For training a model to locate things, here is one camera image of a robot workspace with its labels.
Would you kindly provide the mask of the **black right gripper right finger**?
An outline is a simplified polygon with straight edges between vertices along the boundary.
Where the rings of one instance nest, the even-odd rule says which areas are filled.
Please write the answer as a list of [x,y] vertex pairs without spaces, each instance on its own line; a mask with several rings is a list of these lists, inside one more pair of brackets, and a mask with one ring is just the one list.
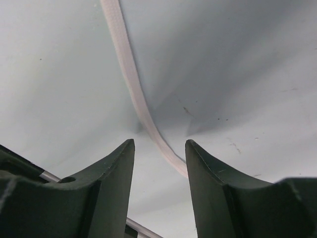
[[185,151],[198,237],[316,237],[316,178],[270,183],[229,166],[193,140]]

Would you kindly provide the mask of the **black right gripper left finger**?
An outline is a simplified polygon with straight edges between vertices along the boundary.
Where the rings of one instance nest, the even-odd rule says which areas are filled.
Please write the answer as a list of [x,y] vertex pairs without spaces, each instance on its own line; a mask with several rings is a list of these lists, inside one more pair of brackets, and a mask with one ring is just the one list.
[[3,238],[133,238],[127,210],[135,143],[126,140],[85,169],[58,179],[0,149]]

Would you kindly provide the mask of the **white shoelace of sneaker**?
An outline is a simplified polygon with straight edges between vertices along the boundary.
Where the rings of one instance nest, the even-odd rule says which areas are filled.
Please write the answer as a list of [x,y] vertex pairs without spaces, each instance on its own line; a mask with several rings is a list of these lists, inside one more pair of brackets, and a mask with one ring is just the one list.
[[186,162],[177,156],[163,139],[150,114],[142,91],[120,2],[118,0],[102,0],[101,6],[114,44],[120,69],[139,121],[165,160],[183,177],[188,178]]

